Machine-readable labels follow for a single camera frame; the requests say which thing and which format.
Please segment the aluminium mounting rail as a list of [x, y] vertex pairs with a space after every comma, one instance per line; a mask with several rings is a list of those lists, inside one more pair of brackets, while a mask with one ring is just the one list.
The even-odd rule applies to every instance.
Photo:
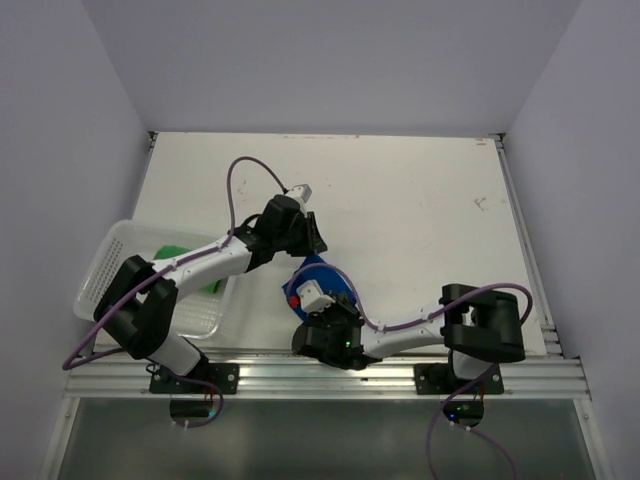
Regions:
[[[237, 399], [401, 400], [416, 395], [413, 367], [439, 357], [395, 356], [361, 371], [340, 370], [292, 355], [217, 352], [213, 360], [239, 366]], [[588, 399], [582, 364], [560, 357], [532, 358], [500, 367], [506, 399]], [[75, 398], [143, 398], [151, 395], [145, 363], [122, 354], [72, 370], [63, 393]]]

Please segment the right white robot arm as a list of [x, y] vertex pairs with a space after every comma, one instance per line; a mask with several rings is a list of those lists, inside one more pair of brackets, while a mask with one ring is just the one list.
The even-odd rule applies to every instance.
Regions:
[[307, 281], [296, 291], [303, 312], [291, 349], [341, 370], [363, 370], [406, 350], [442, 345], [449, 350], [445, 379], [468, 392], [491, 365], [526, 358], [519, 312], [506, 284], [449, 284], [441, 298], [395, 321], [365, 321], [353, 294], [325, 292]]

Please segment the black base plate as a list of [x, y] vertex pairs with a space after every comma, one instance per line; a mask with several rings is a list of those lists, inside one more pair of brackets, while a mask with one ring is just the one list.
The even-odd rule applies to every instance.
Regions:
[[[470, 383], [468, 379], [461, 379], [453, 374], [452, 368], [446, 363], [419, 363], [413, 366], [413, 380], [418, 395], [451, 395], [458, 389]], [[464, 391], [464, 394], [501, 395], [505, 392], [501, 372], [495, 369], [477, 384]]]
[[148, 364], [146, 371], [151, 375], [149, 392], [152, 394], [197, 395], [211, 392], [203, 382], [213, 384], [223, 395], [234, 395], [240, 379], [240, 365], [237, 363], [209, 363], [198, 365], [188, 376], [180, 380], [168, 369], [158, 364]]

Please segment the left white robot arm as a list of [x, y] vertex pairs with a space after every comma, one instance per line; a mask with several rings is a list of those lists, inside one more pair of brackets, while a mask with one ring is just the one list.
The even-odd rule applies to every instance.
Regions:
[[201, 288], [267, 264], [278, 252], [307, 257], [327, 251], [310, 194], [296, 187], [270, 199], [254, 225], [177, 257], [146, 261], [134, 255], [121, 265], [94, 311], [104, 330], [134, 359], [148, 359], [172, 372], [185, 392], [208, 379], [204, 355], [172, 326], [176, 305]]

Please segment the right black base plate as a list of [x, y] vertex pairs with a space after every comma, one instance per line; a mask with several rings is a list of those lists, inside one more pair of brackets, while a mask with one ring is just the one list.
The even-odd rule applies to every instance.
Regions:
[[[418, 395], [451, 395], [458, 389], [470, 383], [468, 379], [461, 379], [453, 374], [452, 368], [446, 363], [419, 363], [413, 366], [413, 380]], [[477, 384], [464, 391], [464, 394], [501, 395], [505, 392], [501, 372], [495, 369]]]

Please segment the blue microfiber towel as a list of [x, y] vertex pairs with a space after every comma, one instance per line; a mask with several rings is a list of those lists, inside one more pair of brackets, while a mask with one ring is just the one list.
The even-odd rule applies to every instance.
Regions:
[[343, 277], [333, 269], [327, 267], [314, 267], [306, 270], [293, 282], [292, 290], [287, 292], [289, 280], [282, 286], [287, 305], [296, 314], [301, 322], [305, 322], [307, 314], [300, 307], [300, 300], [293, 300], [297, 296], [296, 290], [306, 281], [315, 280], [324, 294], [334, 293], [345, 295], [352, 306], [356, 306], [356, 299], [353, 290], [348, 286]]

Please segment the green microfiber towel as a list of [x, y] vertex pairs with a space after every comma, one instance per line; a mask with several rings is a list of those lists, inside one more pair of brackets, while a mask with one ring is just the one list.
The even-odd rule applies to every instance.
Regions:
[[[153, 256], [153, 260], [166, 260], [175, 256], [189, 253], [190, 249], [178, 245], [164, 245]], [[220, 286], [220, 281], [213, 282], [201, 289], [202, 292], [215, 294]]]

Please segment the clear plastic basket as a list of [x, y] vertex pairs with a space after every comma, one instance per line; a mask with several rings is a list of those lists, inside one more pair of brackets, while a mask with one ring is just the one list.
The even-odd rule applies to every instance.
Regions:
[[[73, 311], [91, 321], [106, 289], [129, 257], [139, 255], [147, 261], [166, 246], [194, 250], [216, 239], [214, 234], [193, 229], [173, 228], [148, 222], [122, 220], [111, 227], [94, 255], [79, 288]], [[225, 278], [215, 292], [200, 290], [181, 300], [174, 310], [172, 326], [177, 333], [204, 340], [222, 330], [236, 279]]]

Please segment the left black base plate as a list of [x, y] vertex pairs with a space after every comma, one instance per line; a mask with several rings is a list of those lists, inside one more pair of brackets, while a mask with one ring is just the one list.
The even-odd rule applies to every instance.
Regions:
[[180, 380], [168, 369], [158, 364], [148, 364], [146, 371], [151, 375], [149, 392], [152, 394], [197, 395], [211, 392], [203, 382], [213, 384], [223, 395], [234, 395], [240, 379], [240, 365], [237, 363], [209, 363], [198, 365], [188, 376]]

